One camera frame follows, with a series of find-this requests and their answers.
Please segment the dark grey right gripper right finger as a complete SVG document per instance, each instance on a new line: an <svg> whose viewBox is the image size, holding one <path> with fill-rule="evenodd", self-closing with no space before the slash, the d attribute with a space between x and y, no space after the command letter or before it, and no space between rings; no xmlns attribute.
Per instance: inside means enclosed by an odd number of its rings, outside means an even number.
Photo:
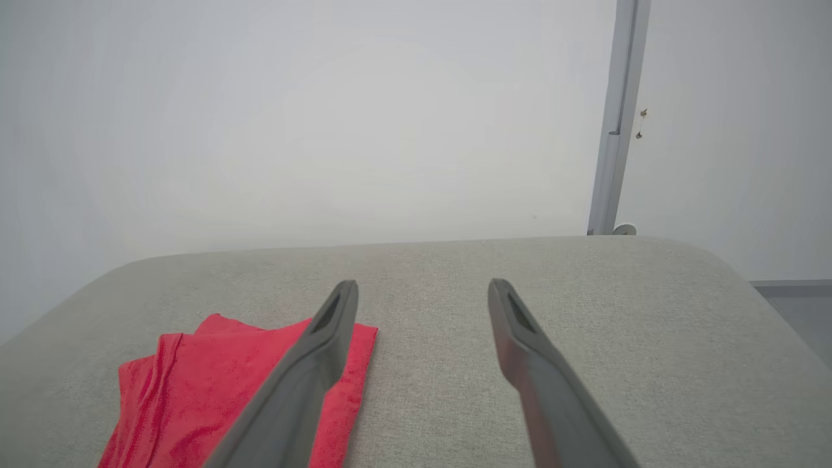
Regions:
<svg viewBox="0 0 832 468"><path fill-rule="evenodd" d="M638 467L512 284L494 278L487 293L497 361L522 403L535 466Z"/></svg>

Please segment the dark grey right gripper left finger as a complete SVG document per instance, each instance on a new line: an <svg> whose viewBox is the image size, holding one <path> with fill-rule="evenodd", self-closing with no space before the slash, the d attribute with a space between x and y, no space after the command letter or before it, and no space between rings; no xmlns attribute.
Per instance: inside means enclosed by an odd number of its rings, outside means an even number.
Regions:
<svg viewBox="0 0 832 468"><path fill-rule="evenodd" d="M307 467L325 396L344 374L359 288L339 282L279 360L205 467Z"/></svg>

